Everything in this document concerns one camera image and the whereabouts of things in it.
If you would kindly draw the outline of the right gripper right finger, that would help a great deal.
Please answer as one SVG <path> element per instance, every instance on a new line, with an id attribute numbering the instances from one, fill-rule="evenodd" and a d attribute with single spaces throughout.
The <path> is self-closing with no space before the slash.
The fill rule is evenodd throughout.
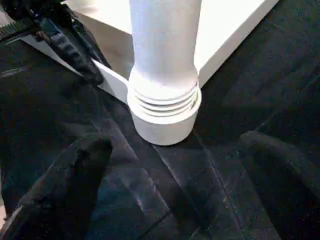
<path id="1" fill-rule="evenodd" d="M 297 146 L 259 131 L 239 138 L 242 162 L 283 240 L 320 238 L 320 169 Z"/>

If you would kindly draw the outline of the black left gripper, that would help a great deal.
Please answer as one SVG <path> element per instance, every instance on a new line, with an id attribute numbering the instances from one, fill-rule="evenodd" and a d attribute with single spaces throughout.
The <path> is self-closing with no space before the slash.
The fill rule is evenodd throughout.
<path id="1" fill-rule="evenodd" d="M 2 0 L 0 11 L 13 20 L 0 28 L 2 43 L 30 34 L 49 38 L 49 46 L 84 80 L 93 86 L 104 82 L 92 57 L 67 30 L 72 26 L 75 14 L 63 0 Z"/>

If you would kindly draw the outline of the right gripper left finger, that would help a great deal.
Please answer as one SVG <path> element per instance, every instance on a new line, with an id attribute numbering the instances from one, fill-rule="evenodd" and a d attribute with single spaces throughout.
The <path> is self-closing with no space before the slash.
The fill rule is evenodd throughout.
<path id="1" fill-rule="evenodd" d="M 19 200 L 0 238 L 85 239 L 112 152 L 108 138 L 82 138 L 71 144 Z"/>

